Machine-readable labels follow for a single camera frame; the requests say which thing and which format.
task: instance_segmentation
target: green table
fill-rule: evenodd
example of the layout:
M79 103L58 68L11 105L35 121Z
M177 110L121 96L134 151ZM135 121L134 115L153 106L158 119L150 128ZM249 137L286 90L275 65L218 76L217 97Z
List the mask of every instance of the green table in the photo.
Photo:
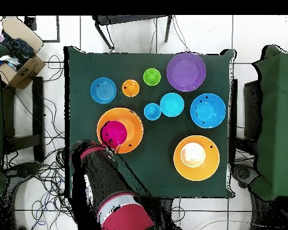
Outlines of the green table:
M192 101L202 93L215 93L226 107L229 103L229 61L234 56L232 50L223 55L201 55L206 65L206 79L192 92L175 90L167 81L167 64L175 55L90 53L85 54L68 48L70 77L70 147L80 139L97 139L96 126L100 117L109 109L125 107L133 110L142 120L144 134L139 146L122 157L128 166L155 197L209 197L231 198L226 188L227 171L227 116L213 129L202 129L195 125L190 116ZM143 81L143 73L148 68L156 68L161 73L161 81L156 86L148 86ZM99 77L108 77L117 88L115 99L109 104L98 104L90 94L92 82ZM122 93L122 84L134 79L140 84L140 92L134 98ZM144 116L144 107L150 102L160 103L162 96L169 92L180 94L185 108L178 117L161 117L149 121ZM210 138L220 151L220 164L213 176L204 181L189 181L179 175L173 164L173 153L178 143L190 135ZM126 167L119 161L119 171L133 187L134 181L127 175Z

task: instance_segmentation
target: bowl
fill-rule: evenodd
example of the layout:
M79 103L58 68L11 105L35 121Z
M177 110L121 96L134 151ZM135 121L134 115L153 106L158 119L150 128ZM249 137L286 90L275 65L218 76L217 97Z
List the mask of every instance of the bowl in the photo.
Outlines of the bowl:
M200 147L205 151L204 159L203 154L186 156L186 149L190 153L202 153ZM192 158L197 158L197 161L193 163ZM174 166L181 176L191 181L202 181L211 177L216 172L220 163L220 154L218 147L212 140L204 136L193 135L179 142L174 151L173 160Z
M116 149L125 142L127 130L125 126L118 121L108 121L100 130L100 137L104 144Z
M144 115L148 120L157 120L161 116L161 108L156 103L149 103L144 108Z
M144 72L143 79L148 86L155 86L160 82L161 74L157 69L150 68Z
M180 153L181 161L190 168L195 168L203 164L206 153L205 149L198 143L191 142L186 144Z
M165 116L175 117L184 110L184 99L177 93L167 93L160 101L160 108Z
M175 89L181 92L191 92L205 80L206 66L198 55L181 53L170 60L166 76Z
M225 118L224 101L213 93L203 93L191 104L192 121L199 127L207 129L218 126Z
M116 148L115 152L129 153L140 144L143 137L143 124L140 117L133 110L113 108L105 112L97 123L97 137L100 143L102 143L100 131L108 121L118 121L127 130L126 140Z
M105 77L94 80L90 89L94 101L100 104L107 104L114 100L116 95L115 83Z
M135 97L140 91L140 86L136 80L126 80L122 85L122 92L127 97Z

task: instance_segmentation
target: blue plate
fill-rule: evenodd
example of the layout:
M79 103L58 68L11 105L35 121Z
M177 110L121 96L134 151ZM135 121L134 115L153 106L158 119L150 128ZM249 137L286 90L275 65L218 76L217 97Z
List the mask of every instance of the blue plate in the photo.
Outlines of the blue plate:
M156 103L149 103L144 108L144 115L148 120L157 120L161 116L161 108Z
M177 93L167 93L160 101L163 114L169 117L178 116L184 110L184 99Z
M213 93L203 93L192 102L190 114L197 126L204 129L214 128L225 118L225 103Z
M110 103L116 95L115 83L109 78L98 78L91 85L91 96L100 104Z

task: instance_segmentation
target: lime green bowl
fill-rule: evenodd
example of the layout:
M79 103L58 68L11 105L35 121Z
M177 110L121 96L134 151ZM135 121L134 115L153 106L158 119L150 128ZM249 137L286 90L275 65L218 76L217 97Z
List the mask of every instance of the lime green bowl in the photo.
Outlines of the lime green bowl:
M155 68L147 69L143 75L144 82L148 84L148 86L155 86L161 80L161 75L159 70Z

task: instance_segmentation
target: plate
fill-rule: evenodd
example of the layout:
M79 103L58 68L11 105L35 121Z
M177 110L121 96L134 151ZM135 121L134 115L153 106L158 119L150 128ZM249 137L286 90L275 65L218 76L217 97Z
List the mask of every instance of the plate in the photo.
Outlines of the plate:
M192 121L199 127L207 129L218 126L225 118L224 101L213 93L203 93L191 104Z
M91 96L97 103L107 104L114 100L116 95L115 83L105 77L94 80L91 84Z
M175 89L191 92L203 83L206 77L206 66L198 55L181 53L170 60L166 75Z
M164 115L178 116L184 110L184 99L177 93L167 93L160 101L160 108Z
M100 130L108 121L118 121L127 130L126 140L116 148L115 152L129 153L140 144L143 137L143 124L134 111L127 108L113 108L105 112L97 123L97 137L100 143L102 142Z
M181 159L181 151L186 144L197 143L201 145L205 151L204 161L195 168L188 167ZM191 181L202 181L212 176L220 163L220 154L218 147L204 136L193 135L184 138L176 147L174 152L174 166L180 175Z

